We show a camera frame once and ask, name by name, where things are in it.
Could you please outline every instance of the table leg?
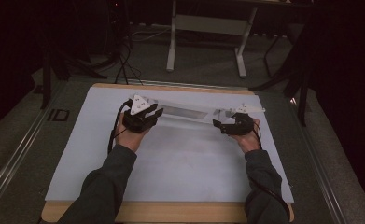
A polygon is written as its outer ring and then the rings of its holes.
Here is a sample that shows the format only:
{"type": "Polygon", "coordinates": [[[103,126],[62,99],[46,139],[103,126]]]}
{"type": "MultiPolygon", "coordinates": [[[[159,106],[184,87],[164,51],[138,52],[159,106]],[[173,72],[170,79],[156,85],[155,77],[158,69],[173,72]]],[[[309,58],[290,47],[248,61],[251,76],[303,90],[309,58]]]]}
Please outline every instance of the table leg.
{"type": "Polygon", "coordinates": [[[168,51],[168,59],[167,59],[167,71],[174,71],[174,61],[175,61],[175,32],[176,32],[176,0],[173,1],[173,17],[171,19],[171,44],[170,49],[168,51]]]}
{"type": "Polygon", "coordinates": [[[240,75],[240,78],[246,78],[246,66],[244,65],[243,51],[246,47],[246,41],[248,40],[249,32],[252,28],[257,10],[258,9],[256,7],[252,8],[251,14],[249,15],[249,20],[246,22],[246,28],[242,36],[243,39],[241,41],[240,47],[235,49],[235,58],[237,60],[238,74],[240,75]]]}

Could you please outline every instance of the black cloth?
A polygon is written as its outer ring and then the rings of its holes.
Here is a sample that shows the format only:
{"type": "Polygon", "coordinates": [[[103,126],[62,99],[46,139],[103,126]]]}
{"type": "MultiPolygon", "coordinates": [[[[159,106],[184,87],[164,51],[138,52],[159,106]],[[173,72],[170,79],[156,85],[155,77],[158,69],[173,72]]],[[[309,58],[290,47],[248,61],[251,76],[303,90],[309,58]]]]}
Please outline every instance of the black cloth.
{"type": "MultiPolygon", "coordinates": [[[[246,173],[268,189],[281,193],[281,177],[273,168],[264,150],[245,154],[246,173]]],[[[114,224],[123,200],[127,180],[136,155],[127,147],[116,145],[103,167],[94,170],[83,182],[80,196],[63,214],[58,223],[114,224]]],[[[251,184],[245,211],[248,223],[288,223],[287,213],[275,198],[251,184]]]]}

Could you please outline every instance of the hand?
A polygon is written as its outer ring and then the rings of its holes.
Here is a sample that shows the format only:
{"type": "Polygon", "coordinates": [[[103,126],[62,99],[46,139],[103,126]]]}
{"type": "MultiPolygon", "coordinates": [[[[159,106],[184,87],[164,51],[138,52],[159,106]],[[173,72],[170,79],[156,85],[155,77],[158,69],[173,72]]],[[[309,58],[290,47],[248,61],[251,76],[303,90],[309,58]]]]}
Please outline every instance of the hand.
{"type": "MultiPolygon", "coordinates": [[[[258,132],[258,127],[260,121],[258,119],[254,120],[254,130],[258,132]]],[[[233,139],[235,139],[240,146],[241,150],[246,154],[248,151],[258,150],[260,149],[260,142],[258,137],[254,134],[254,132],[250,132],[246,135],[230,135],[233,139]]]]}
{"type": "Polygon", "coordinates": [[[124,114],[120,114],[119,118],[119,124],[116,128],[116,137],[115,141],[117,144],[120,144],[124,147],[129,148],[131,151],[136,152],[139,148],[139,145],[141,145],[141,141],[144,138],[145,134],[149,132],[150,129],[145,130],[142,133],[133,133],[123,125],[123,117],[124,114]]]}

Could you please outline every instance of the white paper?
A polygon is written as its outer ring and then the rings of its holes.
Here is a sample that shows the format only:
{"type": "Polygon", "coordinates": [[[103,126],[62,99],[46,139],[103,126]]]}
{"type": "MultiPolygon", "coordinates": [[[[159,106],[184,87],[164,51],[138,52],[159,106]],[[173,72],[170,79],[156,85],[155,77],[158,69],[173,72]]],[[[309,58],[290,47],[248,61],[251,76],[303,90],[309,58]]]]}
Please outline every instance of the white paper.
{"type": "MultiPolygon", "coordinates": [[[[87,174],[102,166],[109,135],[122,103],[132,94],[152,99],[211,108],[241,104],[261,108],[255,95],[186,91],[89,90],[68,144],[51,181],[46,201],[73,201],[87,174]]],[[[282,196],[293,197],[263,112],[262,146],[283,178],[282,196]]],[[[160,117],[137,152],[124,201],[138,202],[243,202],[250,188],[245,160],[237,143],[211,124],[160,117]]]]}

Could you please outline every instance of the person's left hand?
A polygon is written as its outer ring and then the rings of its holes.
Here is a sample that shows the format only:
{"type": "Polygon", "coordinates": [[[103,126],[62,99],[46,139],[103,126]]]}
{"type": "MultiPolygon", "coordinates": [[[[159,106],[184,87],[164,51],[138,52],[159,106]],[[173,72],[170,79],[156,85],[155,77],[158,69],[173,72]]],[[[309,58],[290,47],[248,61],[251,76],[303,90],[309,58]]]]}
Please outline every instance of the person's left hand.
{"type": "Polygon", "coordinates": [[[142,133],[133,133],[123,125],[123,117],[124,114],[121,113],[119,118],[119,124],[116,128],[115,142],[129,148],[133,152],[136,152],[139,148],[139,145],[141,145],[141,141],[144,138],[145,134],[147,134],[150,129],[145,130],[142,133]]]}

